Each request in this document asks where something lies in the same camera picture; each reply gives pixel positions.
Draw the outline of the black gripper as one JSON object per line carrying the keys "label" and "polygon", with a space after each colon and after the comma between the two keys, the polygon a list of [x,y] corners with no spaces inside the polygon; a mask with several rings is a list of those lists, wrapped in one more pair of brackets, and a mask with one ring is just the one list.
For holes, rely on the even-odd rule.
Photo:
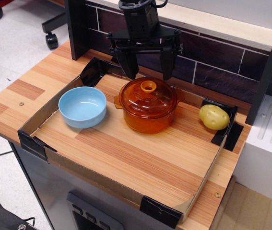
{"label": "black gripper", "polygon": [[110,32],[111,53],[115,53],[125,75],[134,80],[139,71],[135,54],[160,52],[163,80],[172,78],[177,54],[182,53],[181,31],[159,23],[158,8],[164,4],[120,4],[127,29]]}

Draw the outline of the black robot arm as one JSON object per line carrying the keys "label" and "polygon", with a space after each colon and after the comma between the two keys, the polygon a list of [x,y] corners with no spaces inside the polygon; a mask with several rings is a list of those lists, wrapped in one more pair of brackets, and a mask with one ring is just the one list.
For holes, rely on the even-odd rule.
{"label": "black robot arm", "polygon": [[134,80],[139,72],[137,55],[160,54],[163,79],[172,78],[175,60],[183,51],[180,42],[181,30],[171,29],[159,23],[158,8],[154,0],[120,0],[119,9],[123,11],[126,30],[108,33],[111,55],[118,62],[125,75]]}

